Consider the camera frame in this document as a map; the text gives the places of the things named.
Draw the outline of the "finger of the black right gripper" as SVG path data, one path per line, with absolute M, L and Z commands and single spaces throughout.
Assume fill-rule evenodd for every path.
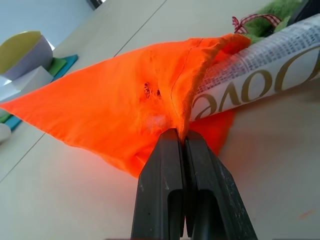
M 289 24 L 295 24 L 320 13 L 320 0 L 303 0 L 298 9 L 289 19 Z

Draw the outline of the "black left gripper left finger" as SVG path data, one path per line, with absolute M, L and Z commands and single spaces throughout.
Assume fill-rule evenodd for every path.
M 138 177 L 133 240 L 178 240 L 184 232 L 182 149 L 173 128 L 160 135 Z

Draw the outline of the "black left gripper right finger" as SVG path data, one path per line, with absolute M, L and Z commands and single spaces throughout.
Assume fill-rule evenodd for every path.
M 256 240 L 257 234 L 229 170 L 204 138 L 190 131 L 185 139 L 187 163 L 195 194 L 191 227 L 193 240 Z

